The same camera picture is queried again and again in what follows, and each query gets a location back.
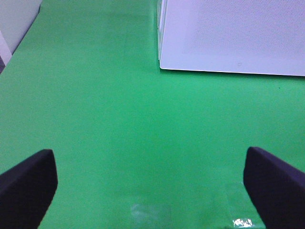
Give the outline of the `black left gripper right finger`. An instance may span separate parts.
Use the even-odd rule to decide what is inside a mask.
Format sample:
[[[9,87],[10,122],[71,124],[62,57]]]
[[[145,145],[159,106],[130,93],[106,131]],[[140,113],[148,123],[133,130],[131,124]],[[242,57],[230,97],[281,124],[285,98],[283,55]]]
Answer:
[[[259,147],[246,153],[243,183],[268,229],[305,227],[305,174]]]

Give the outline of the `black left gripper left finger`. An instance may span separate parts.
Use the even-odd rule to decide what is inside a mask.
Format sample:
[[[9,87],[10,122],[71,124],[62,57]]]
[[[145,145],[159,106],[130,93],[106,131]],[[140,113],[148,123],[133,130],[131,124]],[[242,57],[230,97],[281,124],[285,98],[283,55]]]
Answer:
[[[0,176],[0,227],[36,229],[58,187],[55,156],[43,149]]]

